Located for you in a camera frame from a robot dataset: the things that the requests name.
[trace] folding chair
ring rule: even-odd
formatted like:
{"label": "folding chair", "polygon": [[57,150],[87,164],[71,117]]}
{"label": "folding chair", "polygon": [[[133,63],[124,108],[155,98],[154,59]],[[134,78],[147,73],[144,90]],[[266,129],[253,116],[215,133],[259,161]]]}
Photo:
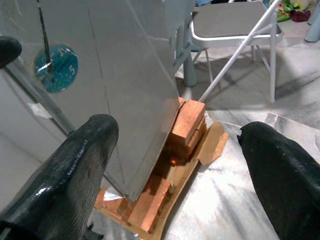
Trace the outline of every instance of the folding chair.
{"label": "folding chair", "polygon": [[[246,46],[251,46],[255,60],[255,47],[270,73],[270,101],[275,102],[276,87],[276,44],[283,32],[277,26],[275,9],[282,0],[275,0],[267,10],[259,1],[218,3],[195,9],[191,22],[192,42],[201,47],[193,63],[205,50],[210,86],[200,97],[203,102],[216,84],[222,79]],[[259,45],[270,45],[270,64]],[[208,48],[239,46],[219,74],[213,79]]]}
{"label": "folding chair", "polygon": [[176,73],[183,64],[184,84],[192,87],[198,82],[195,66],[193,65],[191,57],[192,44],[189,41],[191,35],[191,13],[195,9],[196,0],[162,1],[174,73]]}

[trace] cardboard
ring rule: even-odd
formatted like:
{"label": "cardboard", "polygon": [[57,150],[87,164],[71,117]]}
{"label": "cardboard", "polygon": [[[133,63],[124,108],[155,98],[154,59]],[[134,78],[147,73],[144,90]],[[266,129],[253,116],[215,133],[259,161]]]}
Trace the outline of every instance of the cardboard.
{"label": "cardboard", "polygon": [[201,139],[195,156],[202,165],[208,165],[221,156],[229,134],[220,122],[215,121]]}

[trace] marble floor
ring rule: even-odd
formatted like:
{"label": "marble floor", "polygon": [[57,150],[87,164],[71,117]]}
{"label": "marble floor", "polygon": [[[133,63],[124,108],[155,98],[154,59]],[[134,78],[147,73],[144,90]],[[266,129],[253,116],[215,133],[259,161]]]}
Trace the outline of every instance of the marble floor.
{"label": "marble floor", "polygon": [[[165,240],[278,240],[255,193],[246,161],[237,141],[240,127],[265,122],[297,141],[320,162],[320,41],[306,43],[307,23],[280,23],[284,39],[277,49],[276,100],[269,102],[269,74],[262,62],[252,62],[244,51],[205,104],[209,117],[222,122],[229,139],[222,156],[199,166],[191,176],[165,227]],[[214,73],[235,48],[211,48]],[[183,85],[177,73],[179,94],[198,99],[209,85],[206,58],[196,64],[199,83]],[[93,230],[104,239],[138,239],[102,214],[94,212]]]}

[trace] stacked wood pieces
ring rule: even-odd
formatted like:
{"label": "stacked wood pieces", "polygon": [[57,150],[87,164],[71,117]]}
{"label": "stacked wood pieces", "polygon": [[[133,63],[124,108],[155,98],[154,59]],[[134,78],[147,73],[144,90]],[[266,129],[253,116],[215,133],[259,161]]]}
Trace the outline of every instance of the stacked wood pieces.
{"label": "stacked wood pieces", "polygon": [[145,232],[152,233],[159,213],[170,195],[171,183],[152,175],[144,191],[139,196],[128,222]]}
{"label": "stacked wood pieces", "polygon": [[179,98],[180,111],[168,136],[165,148],[177,157],[188,159],[207,130],[205,104]]}
{"label": "stacked wood pieces", "polygon": [[[179,103],[172,131],[138,200],[104,201],[105,190],[100,190],[94,204],[97,210],[138,233],[143,240],[161,239],[169,213],[198,162],[212,162],[227,141],[228,134],[219,122],[207,130],[203,103],[181,97]],[[170,164],[172,156],[183,164]]]}
{"label": "stacked wood pieces", "polygon": [[152,175],[137,201],[131,202],[125,198],[105,201],[105,190],[101,189],[94,207],[122,226],[148,239],[169,200],[171,189],[170,181]]}

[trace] wood scrap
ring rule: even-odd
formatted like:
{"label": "wood scrap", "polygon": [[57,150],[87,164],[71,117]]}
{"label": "wood scrap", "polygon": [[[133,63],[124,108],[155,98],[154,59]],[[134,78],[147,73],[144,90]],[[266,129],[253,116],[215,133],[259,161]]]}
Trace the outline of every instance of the wood scrap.
{"label": "wood scrap", "polygon": [[189,100],[185,102],[175,120],[173,129],[168,136],[170,144],[186,146],[205,114],[205,104]]}

